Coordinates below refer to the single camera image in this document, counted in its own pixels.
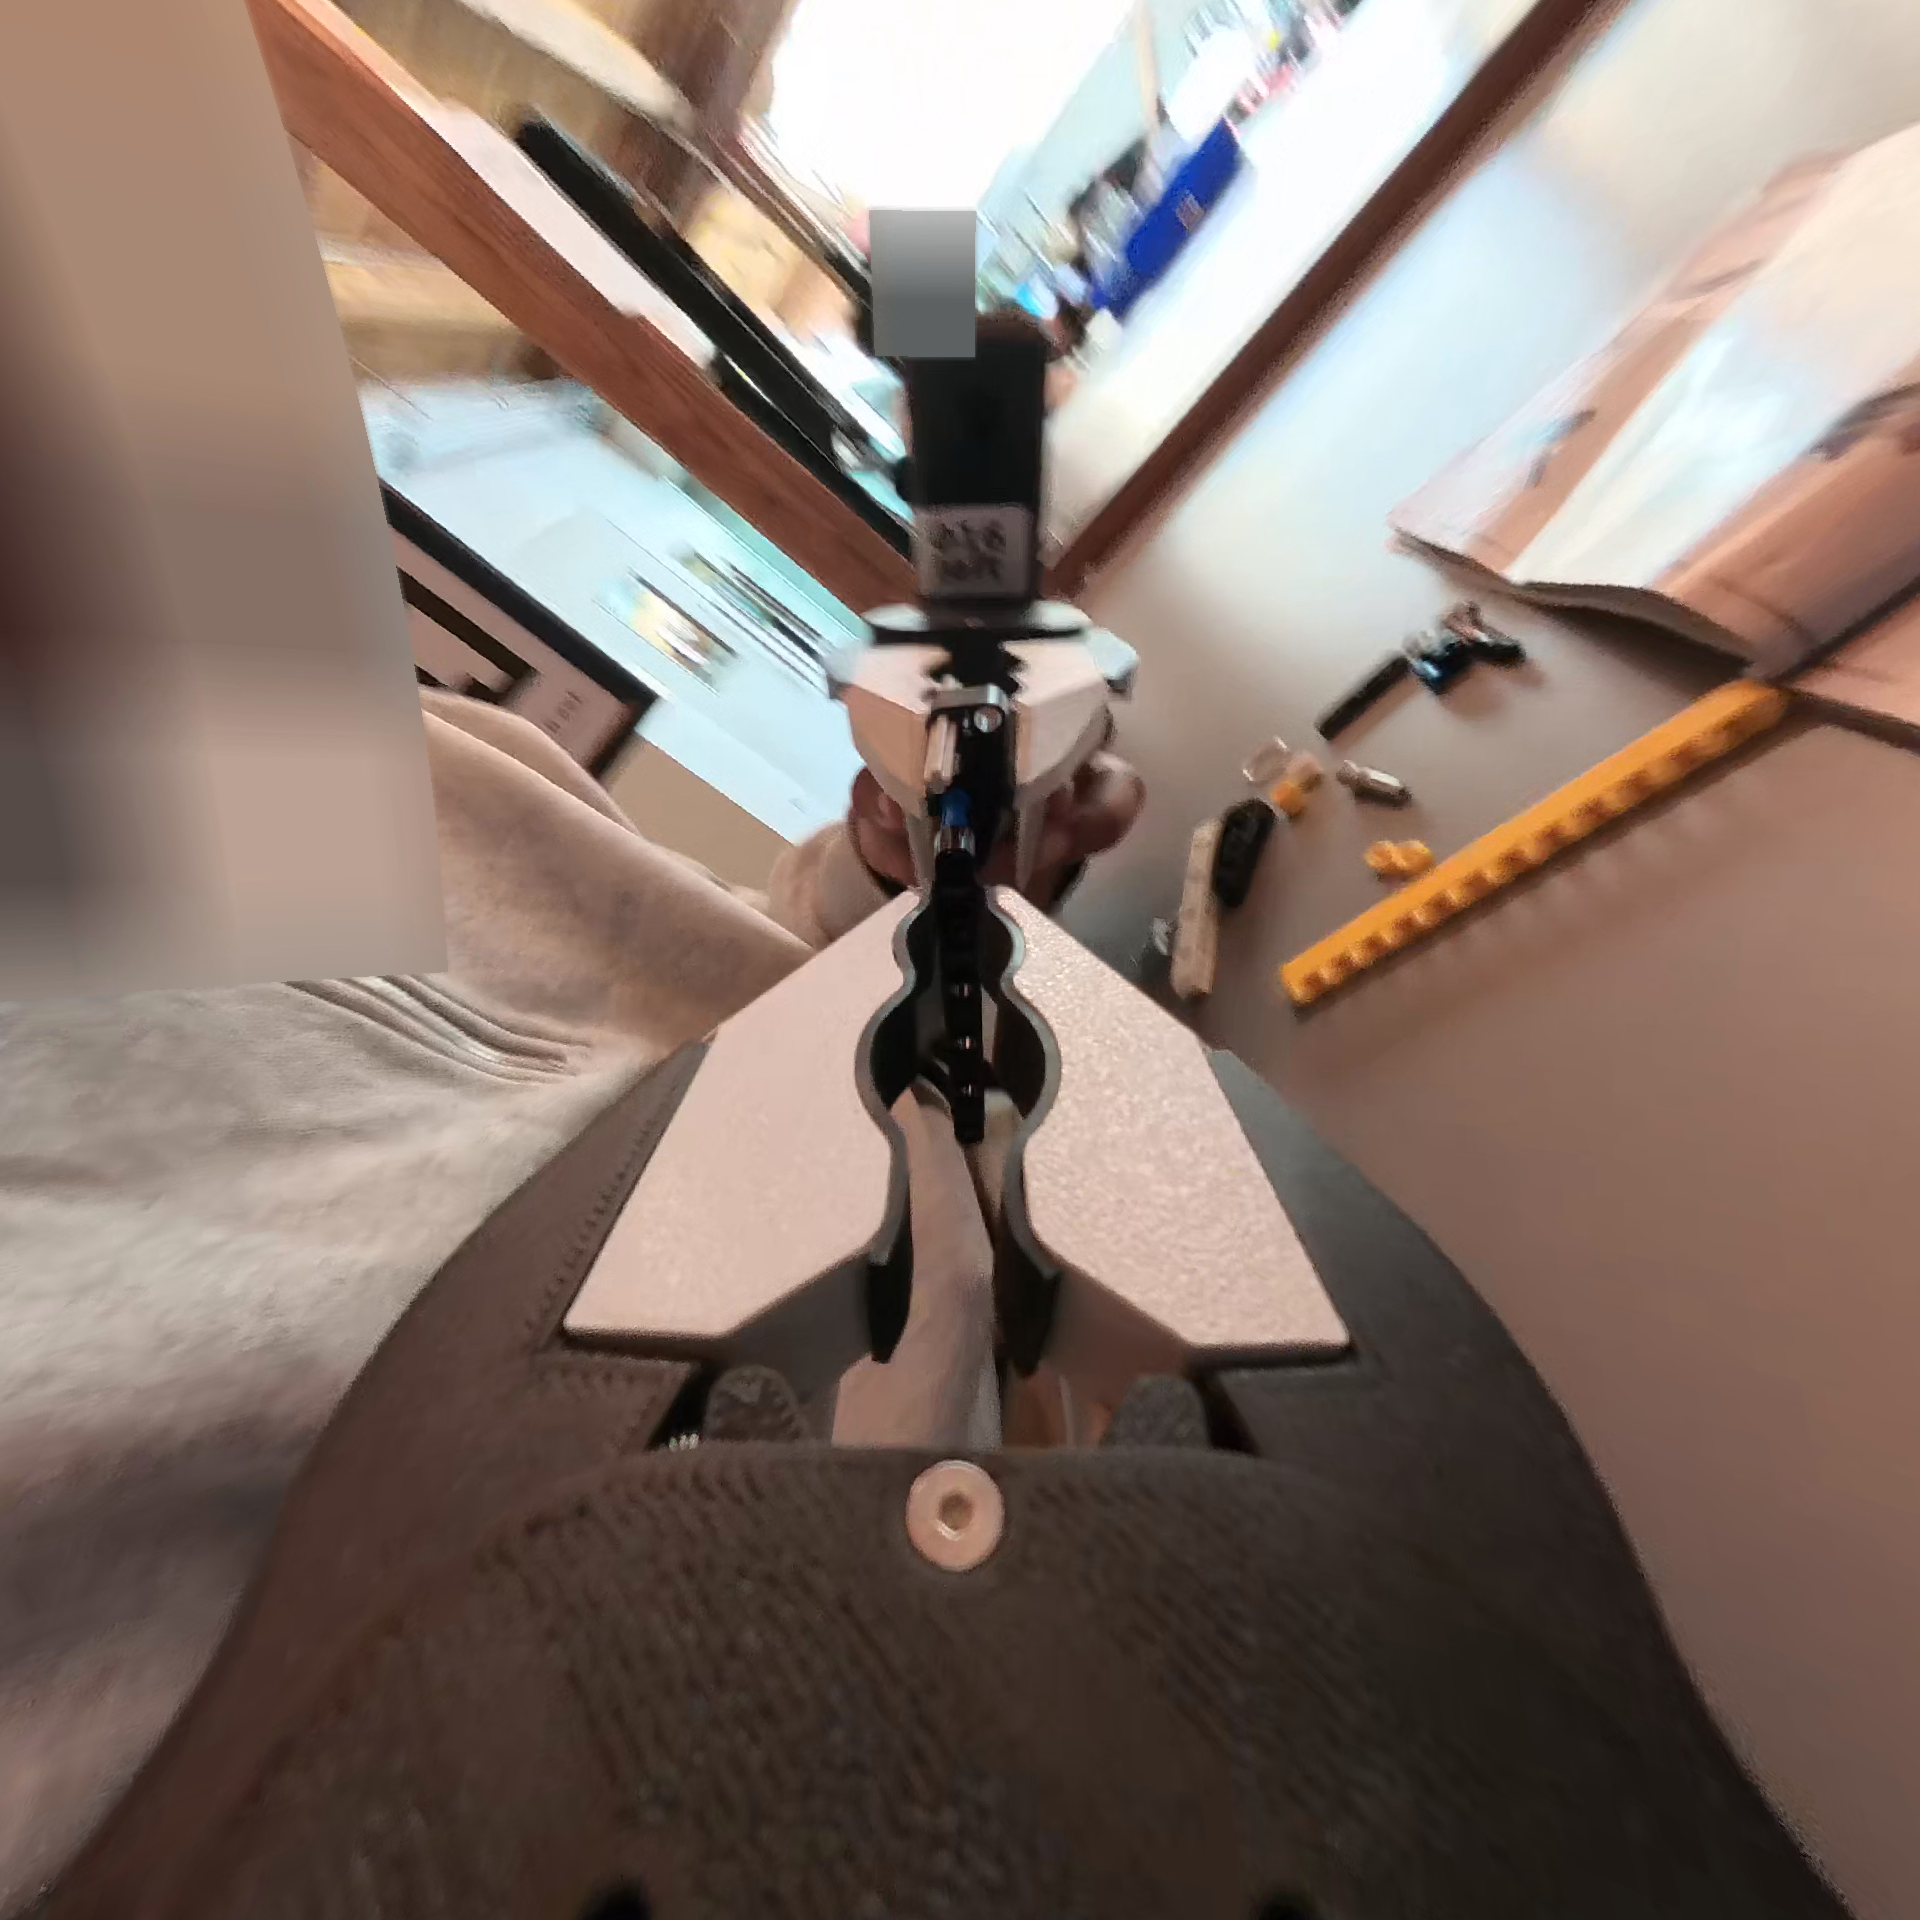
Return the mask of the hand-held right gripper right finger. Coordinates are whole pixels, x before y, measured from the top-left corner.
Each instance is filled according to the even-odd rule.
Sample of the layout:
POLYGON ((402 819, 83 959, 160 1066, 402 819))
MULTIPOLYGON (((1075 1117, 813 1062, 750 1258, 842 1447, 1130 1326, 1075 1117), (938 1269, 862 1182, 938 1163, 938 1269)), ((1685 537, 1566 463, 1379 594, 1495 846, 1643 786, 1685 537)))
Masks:
POLYGON ((1207 1046, 1007 888, 991 896, 994 1303, 1014 1368, 1320 1362, 1350 1335, 1207 1046))

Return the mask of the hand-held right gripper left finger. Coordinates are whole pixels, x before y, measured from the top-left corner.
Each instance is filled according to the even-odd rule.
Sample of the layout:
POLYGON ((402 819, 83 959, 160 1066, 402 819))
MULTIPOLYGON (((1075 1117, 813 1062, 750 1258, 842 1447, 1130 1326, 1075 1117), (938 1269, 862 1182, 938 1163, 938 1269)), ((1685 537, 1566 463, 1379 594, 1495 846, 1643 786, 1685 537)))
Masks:
POLYGON ((898 1102, 920 1071, 920 901, 813 952, 699 1046, 568 1303, 588 1347, 758 1363, 802 1398, 890 1360, 915 1275, 898 1102))

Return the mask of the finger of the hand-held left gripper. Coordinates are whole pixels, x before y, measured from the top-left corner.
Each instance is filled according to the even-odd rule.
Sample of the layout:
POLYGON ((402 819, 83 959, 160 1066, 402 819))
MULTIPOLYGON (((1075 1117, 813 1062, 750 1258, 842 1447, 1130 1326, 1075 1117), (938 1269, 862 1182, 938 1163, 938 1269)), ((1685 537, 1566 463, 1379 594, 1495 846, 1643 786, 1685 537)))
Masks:
POLYGON ((1094 751, 1116 751, 1116 702, 1131 695, 1136 655, 1127 643, 1016 643, 1012 661, 1014 843, 1094 751))
POLYGON ((920 888, 931 878, 928 695, 918 681, 879 677, 839 681, 862 763, 847 803, 853 847, 872 878, 920 888))

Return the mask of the person's left forearm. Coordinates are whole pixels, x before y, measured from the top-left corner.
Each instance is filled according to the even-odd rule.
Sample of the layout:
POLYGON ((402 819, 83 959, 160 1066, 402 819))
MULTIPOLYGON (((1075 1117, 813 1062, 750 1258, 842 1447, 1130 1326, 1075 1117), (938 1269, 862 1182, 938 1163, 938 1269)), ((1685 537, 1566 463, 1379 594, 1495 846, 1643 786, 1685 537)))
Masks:
POLYGON ((878 911, 850 822, 734 886, 647 838, 528 720, 418 695, 438 824, 447 978, 578 1024, 726 1014, 878 911))

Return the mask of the white lego panel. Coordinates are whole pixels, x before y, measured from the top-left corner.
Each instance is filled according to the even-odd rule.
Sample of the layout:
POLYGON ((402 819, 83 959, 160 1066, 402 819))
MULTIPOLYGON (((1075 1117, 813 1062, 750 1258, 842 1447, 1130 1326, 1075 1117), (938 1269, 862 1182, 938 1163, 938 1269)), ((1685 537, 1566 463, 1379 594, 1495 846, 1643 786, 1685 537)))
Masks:
POLYGON ((1167 984, 1178 1000, 1200 1000, 1216 983, 1221 901, 1214 879, 1223 824, 1214 816, 1191 834, 1167 951, 1167 984))

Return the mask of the short black lego beam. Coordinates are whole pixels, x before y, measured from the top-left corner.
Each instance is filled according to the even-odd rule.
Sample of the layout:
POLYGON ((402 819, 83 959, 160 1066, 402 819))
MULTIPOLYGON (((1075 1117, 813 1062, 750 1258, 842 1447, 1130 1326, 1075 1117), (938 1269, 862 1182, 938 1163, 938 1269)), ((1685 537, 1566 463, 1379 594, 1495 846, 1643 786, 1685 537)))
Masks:
POLYGON ((1398 682, 1408 679, 1411 657, 1405 651, 1397 649, 1374 663, 1366 674, 1343 690, 1327 707, 1323 707, 1314 720, 1314 730, 1323 739, 1335 739, 1343 730, 1358 723, 1364 712, 1381 703, 1381 699, 1392 691, 1398 682))

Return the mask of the small black blue lego assembly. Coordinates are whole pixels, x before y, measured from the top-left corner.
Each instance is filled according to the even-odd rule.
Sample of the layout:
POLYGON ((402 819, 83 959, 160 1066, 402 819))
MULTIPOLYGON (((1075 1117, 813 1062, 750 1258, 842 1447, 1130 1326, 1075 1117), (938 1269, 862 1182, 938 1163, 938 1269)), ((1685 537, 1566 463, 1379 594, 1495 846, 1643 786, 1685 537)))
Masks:
POLYGON ((1411 677, 1432 695, 1452 690, 1477 664, 1520 667, 1528 663, 1526 643, 1493 626, 1475 601, 1453 603, 1427 631, 1403 640, 1402 653, 1411 677))

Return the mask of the long yellow lego beam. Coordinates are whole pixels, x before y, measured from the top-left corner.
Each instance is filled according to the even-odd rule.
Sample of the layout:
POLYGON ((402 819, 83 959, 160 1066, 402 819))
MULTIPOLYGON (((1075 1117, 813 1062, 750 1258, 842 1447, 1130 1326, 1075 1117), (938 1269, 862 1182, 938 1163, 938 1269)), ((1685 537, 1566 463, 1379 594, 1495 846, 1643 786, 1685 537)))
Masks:
POLYGON ((1771 682, 1719 685, 1464 847, 1432 854, 1427 874, 1374 874, 1381 898, 1285 959, 1276 971, 1277 990, 1291 1005, 1307 1007, 1350 986, 1598 831, 1740 753, 1773 730, 1789 705, 1792 695, 1771 682))

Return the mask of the person's left hand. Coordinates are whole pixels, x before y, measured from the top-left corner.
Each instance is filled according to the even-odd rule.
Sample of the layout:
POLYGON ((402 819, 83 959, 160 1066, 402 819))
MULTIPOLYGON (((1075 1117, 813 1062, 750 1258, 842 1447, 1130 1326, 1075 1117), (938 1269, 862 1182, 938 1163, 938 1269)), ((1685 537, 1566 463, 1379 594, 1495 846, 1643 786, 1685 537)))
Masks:
MULTIPOLYGON (((1112 750, 1094 751, 1067 786, 1046 798, 1031 831, 1021 831, 1012 846, 996 846, 981 867, 981 882, 1014 888, 1039 910, 1056 910, 1088 865, 1139 824, 1143 808, 1146 784, 1139 770, 1112 750)), ((871 771, 853 782, 847 838, 882 891, 918 886, 904 813, 871 771)))

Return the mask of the blue storage bin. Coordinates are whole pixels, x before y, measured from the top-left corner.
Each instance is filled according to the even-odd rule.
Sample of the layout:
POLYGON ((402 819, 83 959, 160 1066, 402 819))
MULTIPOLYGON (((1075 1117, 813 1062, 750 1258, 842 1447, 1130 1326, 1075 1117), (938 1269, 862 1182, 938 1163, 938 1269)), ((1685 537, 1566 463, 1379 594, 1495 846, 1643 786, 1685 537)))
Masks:
POLYGON ((1102 311, 1116 321, 1130 319, 1227 195, 1242 169, 1242 134, 1232 117, 1221 113, 1180 150, 1151 194, 1123 221, 1112 263, 1098 277, 1102 311))

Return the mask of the black framed picture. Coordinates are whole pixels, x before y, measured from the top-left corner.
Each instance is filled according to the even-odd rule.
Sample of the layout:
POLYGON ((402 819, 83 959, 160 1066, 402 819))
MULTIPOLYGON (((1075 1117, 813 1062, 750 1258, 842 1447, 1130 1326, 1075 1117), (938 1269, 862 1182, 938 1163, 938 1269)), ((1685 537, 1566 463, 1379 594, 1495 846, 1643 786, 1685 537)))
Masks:
POLYGON ((606 782, 656 690, 392 485, 379 493, 421 685, 528 720, 606 782))

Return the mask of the grey office desk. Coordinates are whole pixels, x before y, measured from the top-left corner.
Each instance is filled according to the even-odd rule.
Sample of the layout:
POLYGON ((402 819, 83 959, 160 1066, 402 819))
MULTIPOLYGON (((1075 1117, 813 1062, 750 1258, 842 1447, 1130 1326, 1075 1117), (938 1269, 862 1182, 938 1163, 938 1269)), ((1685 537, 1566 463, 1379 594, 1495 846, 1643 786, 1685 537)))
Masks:
POLYGON ((1450 166, 1608 5, 788 5, 750 131, 850 216, 968 208, 976 288, 1067 339, 1042 552, 1088 582, 1450 166), (1229 113, 1244 169, 1116 321, 1123 221, 1229 113))

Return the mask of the beige trouser legs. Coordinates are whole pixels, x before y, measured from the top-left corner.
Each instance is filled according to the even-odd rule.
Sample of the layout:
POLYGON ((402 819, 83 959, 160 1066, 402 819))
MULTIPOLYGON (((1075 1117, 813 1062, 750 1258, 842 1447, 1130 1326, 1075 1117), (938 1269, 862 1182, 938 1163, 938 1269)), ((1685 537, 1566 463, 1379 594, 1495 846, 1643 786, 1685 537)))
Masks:
POLYGON ((696 1026, 450 976, 5 1007, 5 1914, 179 1713, 400 1311, 696 1026))

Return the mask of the open instruction booklet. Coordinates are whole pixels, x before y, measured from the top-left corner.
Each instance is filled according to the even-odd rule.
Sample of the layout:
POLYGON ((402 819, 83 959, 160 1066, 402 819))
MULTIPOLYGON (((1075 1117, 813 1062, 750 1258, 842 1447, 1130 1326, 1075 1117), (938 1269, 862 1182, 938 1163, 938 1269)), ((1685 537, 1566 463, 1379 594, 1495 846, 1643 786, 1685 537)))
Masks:
POLYGON ((1916 587, 1917 128, 1799 160, 1390 515, 1520 599, 1783 674, 1916 587))

